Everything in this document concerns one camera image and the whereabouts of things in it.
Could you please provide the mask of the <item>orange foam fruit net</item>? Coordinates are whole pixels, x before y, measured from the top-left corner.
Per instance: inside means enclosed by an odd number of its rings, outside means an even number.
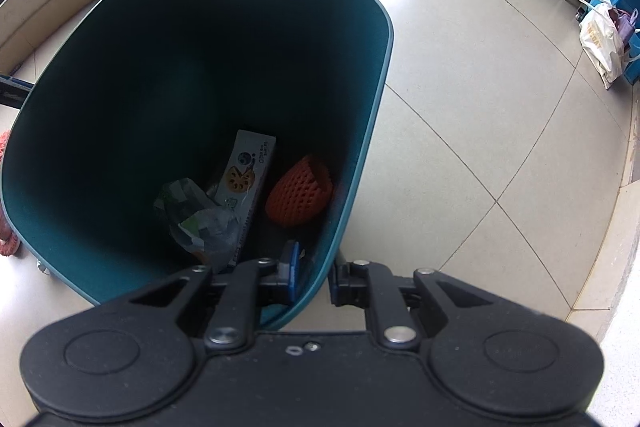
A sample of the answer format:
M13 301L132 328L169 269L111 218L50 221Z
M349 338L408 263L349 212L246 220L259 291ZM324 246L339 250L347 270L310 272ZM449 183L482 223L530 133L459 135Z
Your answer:
M329 170L305 156L273 187L266 202L267 217L281 227L302 225L329 204L332 193Z

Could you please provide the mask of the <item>teal plastic trash bin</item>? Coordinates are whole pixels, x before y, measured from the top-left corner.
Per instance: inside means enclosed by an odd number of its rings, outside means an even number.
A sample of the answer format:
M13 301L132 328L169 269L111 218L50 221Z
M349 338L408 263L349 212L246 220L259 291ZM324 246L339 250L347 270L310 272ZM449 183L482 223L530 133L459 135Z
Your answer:
M59 280L98 305L189 268L154 211L162 186L219 182L239 130L274 136L262 186L326 166L329 205L294 231L257 206L242 257L305 249L282 329L329 274L383 94L393 25L378 0L100 0L43 71L3 158L6 215Z

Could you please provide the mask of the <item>green white crumpled wrapper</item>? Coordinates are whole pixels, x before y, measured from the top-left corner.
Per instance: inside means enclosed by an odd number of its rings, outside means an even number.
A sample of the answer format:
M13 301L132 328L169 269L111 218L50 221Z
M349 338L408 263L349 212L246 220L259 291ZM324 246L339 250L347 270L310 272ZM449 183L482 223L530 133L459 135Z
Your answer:
M166 183L154 211L171 236L214 272L230 265L240 243L241 225L235 213L216 204L191 179Z

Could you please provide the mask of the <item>lotus root snack packet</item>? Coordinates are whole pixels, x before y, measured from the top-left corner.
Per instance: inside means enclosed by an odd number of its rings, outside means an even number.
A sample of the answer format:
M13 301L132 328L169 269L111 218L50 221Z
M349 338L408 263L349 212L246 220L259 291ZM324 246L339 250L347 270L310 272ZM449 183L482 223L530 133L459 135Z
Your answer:
M274 136L239 130L227 166L207 195L232 210L238 220L246 220L257 202L275 145Z

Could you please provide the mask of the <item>white tote bag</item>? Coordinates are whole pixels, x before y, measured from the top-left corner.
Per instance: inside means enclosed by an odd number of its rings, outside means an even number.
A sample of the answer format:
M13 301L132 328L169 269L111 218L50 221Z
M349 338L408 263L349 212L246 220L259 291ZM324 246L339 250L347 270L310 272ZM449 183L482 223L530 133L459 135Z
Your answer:
M639 11L618 8L611 0L578 0L586 12L579 23L579 42L608 90L620 77L639 76Z

